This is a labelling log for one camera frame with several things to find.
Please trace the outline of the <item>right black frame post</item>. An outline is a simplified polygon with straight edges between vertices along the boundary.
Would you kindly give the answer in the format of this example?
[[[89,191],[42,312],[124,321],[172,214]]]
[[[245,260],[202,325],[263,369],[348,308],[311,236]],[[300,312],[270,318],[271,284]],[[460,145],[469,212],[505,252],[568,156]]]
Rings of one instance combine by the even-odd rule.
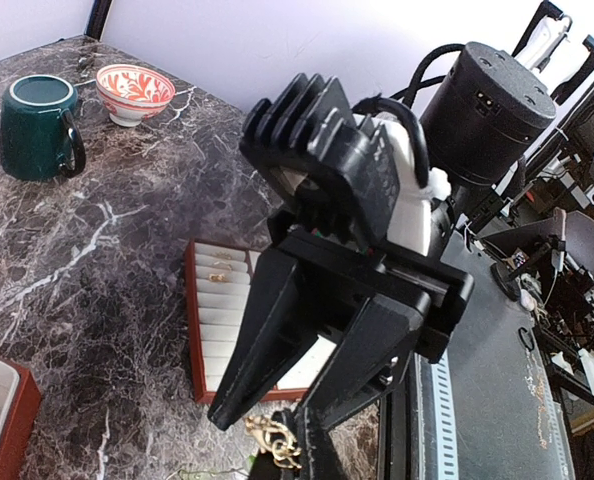
[[[84,34],[100,40],[111,9],[112,0],[94,0]]]

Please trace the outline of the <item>red jewelry tray insert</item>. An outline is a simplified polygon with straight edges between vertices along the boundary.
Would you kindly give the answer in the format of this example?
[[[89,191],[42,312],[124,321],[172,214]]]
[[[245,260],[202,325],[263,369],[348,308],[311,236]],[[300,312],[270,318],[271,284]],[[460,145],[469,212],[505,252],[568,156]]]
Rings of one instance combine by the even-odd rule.
[[[210,404],[241,329],[259,251],[192,239],[185,284],[194,400]]]

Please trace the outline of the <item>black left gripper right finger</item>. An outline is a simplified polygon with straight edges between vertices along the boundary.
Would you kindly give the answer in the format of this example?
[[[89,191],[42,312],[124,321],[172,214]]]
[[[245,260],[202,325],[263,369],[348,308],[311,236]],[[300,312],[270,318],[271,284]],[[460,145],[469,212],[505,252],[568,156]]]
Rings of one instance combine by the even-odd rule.
[[[303,400],[296,407],[296,426],[301,469],[300,479],[342,480],[344,472],[329,435],[331,407]]]

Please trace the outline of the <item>red white patterned bowl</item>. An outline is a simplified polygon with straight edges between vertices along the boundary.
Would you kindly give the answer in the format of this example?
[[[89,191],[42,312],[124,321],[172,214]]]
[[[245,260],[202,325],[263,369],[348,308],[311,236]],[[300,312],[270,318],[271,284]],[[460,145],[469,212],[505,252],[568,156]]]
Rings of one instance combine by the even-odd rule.
[[[101,68],[96,74],[96,90],[111,121],[128,128],[159,115],[176,95],[166,76],[130,64]]]

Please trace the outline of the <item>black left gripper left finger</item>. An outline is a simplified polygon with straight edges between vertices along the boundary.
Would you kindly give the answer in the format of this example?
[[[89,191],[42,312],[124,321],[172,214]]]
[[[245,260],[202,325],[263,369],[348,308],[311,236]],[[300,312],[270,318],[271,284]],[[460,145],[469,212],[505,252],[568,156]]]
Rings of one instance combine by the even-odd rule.
[[[271,453],[259,453],[252,464],[249,480],[280,480],[281,469],[274,463]]]

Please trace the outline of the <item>dark green mug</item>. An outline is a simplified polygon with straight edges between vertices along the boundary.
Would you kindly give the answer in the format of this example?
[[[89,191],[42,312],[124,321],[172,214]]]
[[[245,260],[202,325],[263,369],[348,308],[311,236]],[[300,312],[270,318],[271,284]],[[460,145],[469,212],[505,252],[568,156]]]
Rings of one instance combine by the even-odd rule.
[[[87,163],[74,113],[75,87],[53,75],[15,80],[2,96],[0,163],[22,181],[46,181],[80,175]]]

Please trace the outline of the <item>red jewelry box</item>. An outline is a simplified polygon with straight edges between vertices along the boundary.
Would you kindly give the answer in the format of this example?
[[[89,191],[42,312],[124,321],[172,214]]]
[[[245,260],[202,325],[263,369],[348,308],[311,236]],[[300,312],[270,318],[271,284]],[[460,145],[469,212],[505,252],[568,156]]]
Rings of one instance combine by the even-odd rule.
[[[0,357],[0,479],[18,479],[41,394],[31,371]]]

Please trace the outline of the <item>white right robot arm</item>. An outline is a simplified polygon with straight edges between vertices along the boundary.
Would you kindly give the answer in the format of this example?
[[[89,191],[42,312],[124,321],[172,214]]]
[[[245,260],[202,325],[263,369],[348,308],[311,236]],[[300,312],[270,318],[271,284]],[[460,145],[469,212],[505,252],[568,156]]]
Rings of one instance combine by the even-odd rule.
[[[473,290],[445,265],[460,215],[520,163],[594,67],[539,76],[570,19],[542,2],[512,52],[432,50],[409,85],[351,104],[340,81],[299,74],[248,114],[239,148],[281,197],[234,353],[208,411],[227,429],[319,338],[335,347],[301,409],[333,427],[443,356]]]

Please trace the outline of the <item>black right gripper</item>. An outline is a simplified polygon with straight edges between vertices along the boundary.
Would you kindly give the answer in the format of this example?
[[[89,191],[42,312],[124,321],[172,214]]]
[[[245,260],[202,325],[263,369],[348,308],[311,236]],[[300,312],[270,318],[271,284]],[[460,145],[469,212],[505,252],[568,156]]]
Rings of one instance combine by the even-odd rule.
[[[261,400],[318,333],[335,337],[357,310],[296,408],[300,427],[329,430],[382,397],[414,350],[439,362],[474,290],[471,274],[389,242],[353,251],[298,226],[286,209],[267,226],[272,247],[258,259],[236,347],[208,411],[218,429]]]

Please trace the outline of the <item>black front table rail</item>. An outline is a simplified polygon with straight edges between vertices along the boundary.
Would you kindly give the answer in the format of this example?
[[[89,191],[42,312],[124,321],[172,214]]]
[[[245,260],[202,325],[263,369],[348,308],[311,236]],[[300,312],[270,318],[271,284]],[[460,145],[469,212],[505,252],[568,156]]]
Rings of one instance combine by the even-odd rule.
[[[379,403],[377,479],[423,479],[424,432],[420,357]]]

